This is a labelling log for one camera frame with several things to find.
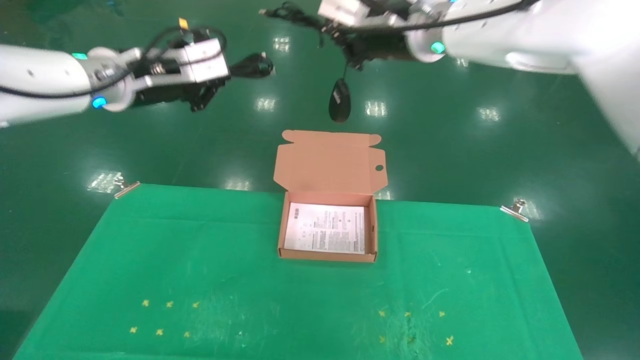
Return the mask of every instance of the metal clip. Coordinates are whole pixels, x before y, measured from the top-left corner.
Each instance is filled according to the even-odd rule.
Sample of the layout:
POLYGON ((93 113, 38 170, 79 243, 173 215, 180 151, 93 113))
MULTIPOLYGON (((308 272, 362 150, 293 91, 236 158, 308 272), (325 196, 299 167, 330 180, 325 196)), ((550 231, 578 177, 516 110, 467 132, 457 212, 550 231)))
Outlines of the metal clip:
POLYGON ((122 176, 116 176, 115 179, 113 180, 113 183, 116 184, 116 186, 120 187, 121 189, 116 195, 113 196, 116 199, 123 197, 124 195, 129 193, 131 190, 137 188, 140 185, 139 181, 136 181, 131 185, 127 185, 127 183, 124 181, 124 177, 122 176))
POLYGON ((529 219, 522 214, 522 209, 524 209, 525 205, 527 205, 526 201, 517 199, 510 208, 501 206, 500 210, 511 215, 512 217, 515 217, 518 220, 529 222, 529 219))

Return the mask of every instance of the yellow tape mark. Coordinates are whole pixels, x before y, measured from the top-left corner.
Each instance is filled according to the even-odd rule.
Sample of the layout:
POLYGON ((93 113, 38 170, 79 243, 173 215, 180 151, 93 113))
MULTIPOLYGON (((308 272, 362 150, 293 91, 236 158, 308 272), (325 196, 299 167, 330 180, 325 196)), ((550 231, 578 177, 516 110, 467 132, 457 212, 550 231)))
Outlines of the yellow tape mark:
POLYGON ((188 30, 189 29, 189 23, 187 23, 187 20, 183 19, 182 17, 178 18, 178 24, 180 25, 180 27, 183 30, 188 30))

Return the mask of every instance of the open cardboard box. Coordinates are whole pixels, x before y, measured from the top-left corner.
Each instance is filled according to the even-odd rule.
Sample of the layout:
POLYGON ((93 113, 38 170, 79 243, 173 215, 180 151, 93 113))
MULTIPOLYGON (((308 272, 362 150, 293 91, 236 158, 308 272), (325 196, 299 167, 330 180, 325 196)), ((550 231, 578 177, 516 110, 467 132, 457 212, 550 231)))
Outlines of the open cardboard box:
POLYGON ((278 146, 273 179, 284 197, 278 254, 281 258, 372 263, 378 255, 378 214, 373 193, 387 185, 385 151, 373 149, 380 135, 285 130, 292 143, 278 146), (285 249, 292 202, 365 207, 365 253, 285 249))

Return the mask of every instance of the black cable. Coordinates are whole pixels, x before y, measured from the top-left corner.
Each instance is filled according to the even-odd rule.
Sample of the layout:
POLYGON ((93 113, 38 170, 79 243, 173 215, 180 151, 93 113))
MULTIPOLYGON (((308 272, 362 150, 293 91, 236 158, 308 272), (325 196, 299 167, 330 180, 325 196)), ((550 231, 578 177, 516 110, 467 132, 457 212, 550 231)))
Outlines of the black cable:
POLYGON ((288 21, 294 25, 303 26, 305 28, 312 28, 319 33, 319 46, 324 46, 323 28, 324 21, 317 17, 307 15, 298 5, 285 1, 282 6, 273 10, 262 9, 258 12, 266 17, 274 17, 288 21))
MULTIPOLYGON (((224 50, 227 48, 227 38, 225 36, 225 34, 216 28, 211 28, 209 26, 199 26, 197 28, 194 28, 191 31, 197 31, 197 30, 206 30, 208 33, 214 33, 217 35, 218 40, 220 41, 220 50, 213 54, 212 56, 208 56, 206 58, 202 58, 199 60, 195 60, 195 61, 187 61, 186 63, 179 63, 180 66, 184 66, 184 65, 192 65, 192 64, 196 64, 196 63, 202 63, 204 61, 209 61, 211 59, 215 59, 217 57, 219 57, 224 50)), ((167 50, 169 50, 169 48, 163 49, 162 51, 160 51, 158 54, 156 54, 155 56, 149 58, 149 54, 151 53, 151 51, 154 49, 154 47, 168 34, 173 33, 175 31, 178 31, 181 33, 182 36, 182 32, 185 31, 182 28, 176 26, 176 27, 171 27, 171 28, 166 28, 165 30, 163 30, 162 32, 160 32, 160 34, 158 34, 153 41, 151 41, 151 43, 149 44, 149 46, 147 46, 147 48, 145 49, 145 51, 143 52, 141 58, 139 60, 136 60, 134 62, 132 62, 131 64, 129 64, 127 66, 127 70, 123 71, 120 75, 115 76, 114 78, 112 78, 111 80, 109 80, 107 83, 104 83, 100 86, 97 86, 95 88, 89 88, 87 90, 80 90, 80 91, 76 91, 76 92, 69 92, 69 93, 65 93, 65 94, 39 94, 39 93, 34 93, 34 92, 27 92, 27 91, 22 91, 22 90, 17 90, 17 89, 13 89, 13 88, 8 88, 5 86, 0 86, 0 92, 4 92, 10 95, 17 95, 17 96, 24 96, 24 97, 31 97, 34 99, 67 99, 70 97, 79 97, 79 96, 86 96, 86 95, 91 95, 94 94, 96 92, 100 92, 104 89, 107 89, 119 82, 121 82, 124 78, 126 78, 127 76, 131 75, 138 67, 144 65, 144 64, 152 64, 157 62, 162 55, 164 55, 167 50)))
POLYGON ((503 6, 502 8, 498 8, 488 12, 477 13, 474 15, 458 17, 455 19, 450 19, 450 20, 445 20, 440 22, 432 22, 431 24, 417 24, 417 25, 407 25, 407 26, 398 26, 398 27, 363 26, 361 28, 350 28, 347 26, 338 26, 336 27, 336 29, 342 33, 362 34, 362 33, 402 33, 404 31, 411 31, 411 30, 426 30, 426 29, 433 29, 433 28, 442 28, 444 26, 458 25, 458 24, 464 24, 465 22, 489 19, 490 17, 504 15, 506 13, 514 12, 516 10, 524 10, 528 6, 538 1, 539 0, 521 0, 515 4, 503 6))

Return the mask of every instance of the epoxy floor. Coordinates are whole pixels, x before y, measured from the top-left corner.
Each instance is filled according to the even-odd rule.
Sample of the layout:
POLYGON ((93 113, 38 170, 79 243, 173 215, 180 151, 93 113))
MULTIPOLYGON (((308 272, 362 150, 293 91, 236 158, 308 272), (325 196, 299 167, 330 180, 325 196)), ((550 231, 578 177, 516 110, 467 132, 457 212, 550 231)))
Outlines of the epoxy floor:
MULTIPOLYGON (((319 1, 298 3, 313 12, 319 1)), ((231 81, 197 114, 160 104, 0 131, 0 358, 17 348, 111 201, 86 190, 93 176, 281 192, 272 177, 284 129, 380 134, 389 176, 381 199, 524 198, 584 358, 640 358, 640 164, 578 78, 453 58, 380 61, 348 73, 351 118, 334 124, 326 107, 342 56, 330 44, 318 49, 311 30, 257 14, 278 5, 0 0, 3 44, 144 47, 184 17, 226 33, 228 62, 266 51, 277 69, 231 81)))

